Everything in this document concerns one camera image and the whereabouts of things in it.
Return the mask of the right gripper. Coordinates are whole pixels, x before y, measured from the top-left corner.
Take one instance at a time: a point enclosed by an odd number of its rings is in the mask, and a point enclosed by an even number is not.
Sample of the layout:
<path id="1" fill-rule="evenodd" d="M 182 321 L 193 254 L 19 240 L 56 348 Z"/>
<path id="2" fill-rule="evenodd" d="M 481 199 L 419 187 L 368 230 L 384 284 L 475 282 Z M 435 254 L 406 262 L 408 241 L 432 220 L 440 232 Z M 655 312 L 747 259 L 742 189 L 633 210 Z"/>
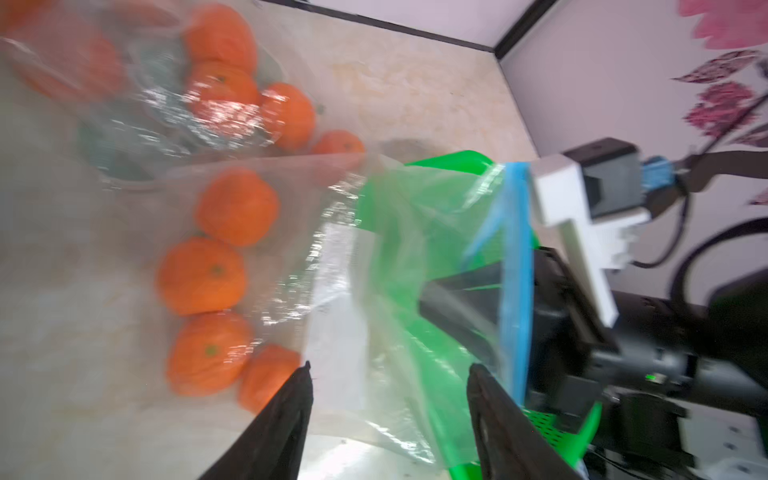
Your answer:
<path id="1" fill-rule="evenodd" d="M 533 264 L 528 409 L 582 420 L 611 386 L 662 396 L 691 388 L 697 355 L 663 301 L 617 293 L 608 328 L 555 250 L 535 250 Z M 420 316 L 477 360 L 498 360 L 501 274 L 493 263 L 425 283 Z"/>

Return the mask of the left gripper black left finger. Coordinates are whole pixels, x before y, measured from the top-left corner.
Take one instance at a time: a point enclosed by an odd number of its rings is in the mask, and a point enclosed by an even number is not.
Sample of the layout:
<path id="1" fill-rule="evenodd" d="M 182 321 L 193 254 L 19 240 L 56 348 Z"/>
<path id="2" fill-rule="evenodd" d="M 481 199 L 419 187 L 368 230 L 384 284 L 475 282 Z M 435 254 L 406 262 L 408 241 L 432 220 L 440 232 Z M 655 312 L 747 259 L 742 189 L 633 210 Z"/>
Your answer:
<path id="1" fill-rule="evenodd" d="M 299 476 L 313 405 L 311 364 L 297 368 L 200 480 L 293 480 Z"/>

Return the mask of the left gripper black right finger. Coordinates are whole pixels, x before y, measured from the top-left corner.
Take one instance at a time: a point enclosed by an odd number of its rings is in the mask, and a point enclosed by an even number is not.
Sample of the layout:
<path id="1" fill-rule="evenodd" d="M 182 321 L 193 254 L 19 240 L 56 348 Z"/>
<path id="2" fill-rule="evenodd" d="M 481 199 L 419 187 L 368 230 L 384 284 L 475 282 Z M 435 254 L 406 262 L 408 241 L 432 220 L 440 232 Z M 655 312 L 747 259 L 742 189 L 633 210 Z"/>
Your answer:
<path id="1" fill-rule="evenodd" d="M 484 479 L 578 480 L 482 364 L 469 369 L 467 400 Z"/>

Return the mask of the blue-zip clear bag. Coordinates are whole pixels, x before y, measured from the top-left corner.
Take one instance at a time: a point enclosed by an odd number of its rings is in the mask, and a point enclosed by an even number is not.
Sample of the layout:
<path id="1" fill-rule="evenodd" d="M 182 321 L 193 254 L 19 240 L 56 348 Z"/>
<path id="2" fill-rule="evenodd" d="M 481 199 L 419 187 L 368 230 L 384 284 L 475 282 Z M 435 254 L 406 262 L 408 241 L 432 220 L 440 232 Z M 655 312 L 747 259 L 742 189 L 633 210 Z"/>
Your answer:
<path id="1" fill-rule="evenodd" d="M 312 172 L 307 157 L 258 158 L 179 167 L 147 184 L 113 186 L 150 261 L 143 277 L 142 370 L 150 399 L 181 405 L 166 374 L 184 317 L 157 292 L 156 272 L 166 252 L 203 236 L 195 217 L 204 193 L 228 172 L 258 175 L 278 198 L 267 234 L 241 249 L 248 284 L 235 305 L 254 331 L 251 350 L 296 352 L 315 368 L 315 405 L 322 431 L 346 434 L 447 467 L 418 397 L 407 386 L 411 368 L 397 359 L 367 302 L 375 238 L 359 205 L 368 180 L 403 165 L 382 159 L 369 175 L 347 173 L 332 185 Z"/>

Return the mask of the green plastic basket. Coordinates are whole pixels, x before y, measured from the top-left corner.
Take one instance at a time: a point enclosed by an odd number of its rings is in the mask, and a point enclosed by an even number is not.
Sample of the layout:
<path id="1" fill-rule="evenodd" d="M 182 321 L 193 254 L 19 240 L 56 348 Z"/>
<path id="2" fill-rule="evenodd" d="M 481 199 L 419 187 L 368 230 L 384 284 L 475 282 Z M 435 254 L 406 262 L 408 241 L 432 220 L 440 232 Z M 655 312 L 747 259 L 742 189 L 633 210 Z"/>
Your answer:
<path id="1" fill-rule="evenodd" d="M 617 310 L 579 165 L 465 153 L 373 175 L 367 302 L 455 479 L 576 479 Z"/>

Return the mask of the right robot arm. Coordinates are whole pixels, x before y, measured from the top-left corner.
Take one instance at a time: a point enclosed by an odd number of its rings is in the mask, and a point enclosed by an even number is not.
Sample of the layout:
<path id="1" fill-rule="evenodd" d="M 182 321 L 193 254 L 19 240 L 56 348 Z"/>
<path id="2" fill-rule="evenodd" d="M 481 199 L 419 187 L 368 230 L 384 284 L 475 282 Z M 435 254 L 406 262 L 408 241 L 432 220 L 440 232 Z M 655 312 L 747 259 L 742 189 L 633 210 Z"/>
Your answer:
<path id="1" fill-rule="evenodd" d="M 685 403 L 767 417 L 767 273 L 687 302 L 681 269 L 668 298 L 612 292 L 604 325 L 575 267 L 532 256 L 524 306 L 492 263 L 423 284 L 422 317 L 476 358 L 467 397 L 485 479 L 573 479 L 566 451 L 648 479 L 692 479 Z"/>

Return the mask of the green-zip bag of oranges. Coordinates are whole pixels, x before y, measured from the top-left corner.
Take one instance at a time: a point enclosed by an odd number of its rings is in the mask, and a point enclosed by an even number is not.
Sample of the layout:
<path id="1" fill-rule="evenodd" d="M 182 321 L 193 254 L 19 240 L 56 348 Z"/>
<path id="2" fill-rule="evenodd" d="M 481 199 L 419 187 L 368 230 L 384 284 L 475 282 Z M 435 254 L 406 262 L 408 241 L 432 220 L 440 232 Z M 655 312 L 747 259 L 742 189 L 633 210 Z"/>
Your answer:
<path id="1" fill-rule="evenodd" d="M 367 156 L 339 91 L 256 1 L 5 1 L 1 57 L 114 183 L 237 156 L 309 157 L 334 183 Z"/>

